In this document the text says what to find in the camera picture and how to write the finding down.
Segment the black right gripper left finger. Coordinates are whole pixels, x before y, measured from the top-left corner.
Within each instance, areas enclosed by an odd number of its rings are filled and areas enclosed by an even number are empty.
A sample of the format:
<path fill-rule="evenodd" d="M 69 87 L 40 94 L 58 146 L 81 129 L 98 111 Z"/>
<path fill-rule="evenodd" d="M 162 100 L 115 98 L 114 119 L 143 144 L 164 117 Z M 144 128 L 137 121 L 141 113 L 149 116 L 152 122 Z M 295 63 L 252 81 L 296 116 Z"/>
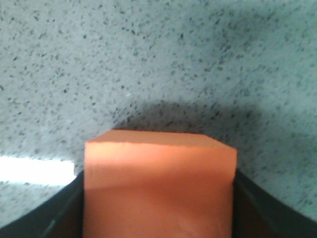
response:
<path fill-rule="evenodd" d="M 2 238 L 81 238 L 84 173 L 36 209 L 0 229 Z"/>

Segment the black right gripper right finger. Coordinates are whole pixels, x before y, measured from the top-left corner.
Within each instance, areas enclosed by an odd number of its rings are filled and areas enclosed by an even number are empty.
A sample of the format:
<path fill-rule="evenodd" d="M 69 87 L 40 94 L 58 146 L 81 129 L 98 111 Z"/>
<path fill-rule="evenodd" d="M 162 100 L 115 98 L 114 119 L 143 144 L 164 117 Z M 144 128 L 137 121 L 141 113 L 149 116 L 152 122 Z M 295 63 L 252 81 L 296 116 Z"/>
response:
<path fill-rule="evenodd" d="M 237 170 L 234 180 L 234 238 L 315 238 L 317 223 L 280 202 Z"/>

